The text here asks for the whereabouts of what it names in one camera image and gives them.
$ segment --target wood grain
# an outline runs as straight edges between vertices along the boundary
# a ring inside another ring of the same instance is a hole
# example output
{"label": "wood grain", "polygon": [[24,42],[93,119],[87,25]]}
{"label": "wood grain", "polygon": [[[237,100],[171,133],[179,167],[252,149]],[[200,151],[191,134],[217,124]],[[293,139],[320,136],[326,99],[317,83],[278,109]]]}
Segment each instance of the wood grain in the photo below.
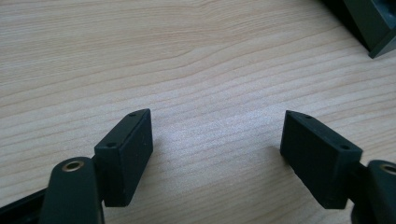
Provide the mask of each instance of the wood grain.
{"label": "wood grain", "polygon": [[314,0],[0,1],[0,206],[150,108],[154,153],[106,223],[350,223],[280,157],[284,112],[396,162],[395,56]]}

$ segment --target black object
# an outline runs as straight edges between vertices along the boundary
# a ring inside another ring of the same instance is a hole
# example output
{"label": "black object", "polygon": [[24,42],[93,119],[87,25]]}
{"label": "black object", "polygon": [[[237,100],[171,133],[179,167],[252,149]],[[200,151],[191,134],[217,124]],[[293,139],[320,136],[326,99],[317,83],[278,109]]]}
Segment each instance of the black object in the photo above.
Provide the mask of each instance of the black object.
{"label": "black object", "polygon": [[396,164],[360,164],[362,150],[311,116],[287,111],[280,153],[326,209],[355,207],[353,223],[396,223]]}
{"label": "black object", "polygon": [[396,49],[394,0],[322,0],[366,47],[371,58]]}
{"label": "black object", "polygon": [[105,206],[127,206],[152,153],[149,109],[123,118],[95,147],[52,170],[47,189],[0,209],[1,223],[105,223]]}

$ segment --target table surface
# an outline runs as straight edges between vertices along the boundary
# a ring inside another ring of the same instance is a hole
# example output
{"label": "table surface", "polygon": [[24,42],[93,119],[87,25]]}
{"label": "table surface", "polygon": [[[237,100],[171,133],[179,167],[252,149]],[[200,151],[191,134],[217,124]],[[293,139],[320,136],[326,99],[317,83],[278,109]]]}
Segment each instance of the table surface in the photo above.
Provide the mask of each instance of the table surface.
{"label": "table surface", "polygon": [[396,51],[318,0],[4,0],[0,52],[0,206],[142,108],[154,152],[106,223],[350,223],[279,155],[287,109],[396,162]]}

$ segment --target screw hole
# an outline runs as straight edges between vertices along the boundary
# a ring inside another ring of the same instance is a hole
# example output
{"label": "screw hole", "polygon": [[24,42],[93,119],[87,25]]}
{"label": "screw hole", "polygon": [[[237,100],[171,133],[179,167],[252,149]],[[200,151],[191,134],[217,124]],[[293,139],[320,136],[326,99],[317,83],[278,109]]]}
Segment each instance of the screw hole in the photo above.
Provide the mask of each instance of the screw hole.
{"label": "screw hole", "polygon": [[106,144],[107,147],[114,147],[114,146],[116,146],[116,145],[117,145],[117,143],[107,143],[107,144]]}
{"label": "screw hole", "polygon": [[65,172],[73,172],[78,170],[84,165],[83,161],[70,161],[64,167],[62,167],[62,170]]}
{"label": "screw hole", "polygon": [[382,164],[381,168],[388,174],[396,175],[396,167],[393,165]]}
{"label": "screw hole", "polygon": [[349,146],[346,146],[346,145],[341,145],[340,147],[341,147],[342,149],[345,149],[345,150],[350,149],[350,147],[349,147]]}

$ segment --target black plastic block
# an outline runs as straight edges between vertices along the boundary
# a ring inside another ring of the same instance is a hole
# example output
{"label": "black plastic block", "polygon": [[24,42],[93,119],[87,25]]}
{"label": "black plastic block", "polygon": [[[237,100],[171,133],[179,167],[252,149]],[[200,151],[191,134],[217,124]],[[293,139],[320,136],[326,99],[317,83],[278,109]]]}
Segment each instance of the black plastic block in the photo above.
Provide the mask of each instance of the black plastic block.
{"label": "black plastic block", "polygon": [[152,153],[149,109],[123,118],[95,147],[93,157],[103,179],[105,206],[127,206]]}
{"label": "black plastic block", "polygon": [[343,209],[346,182],[362,150],[317,119],[287,111],[280,153],[324,207]]}

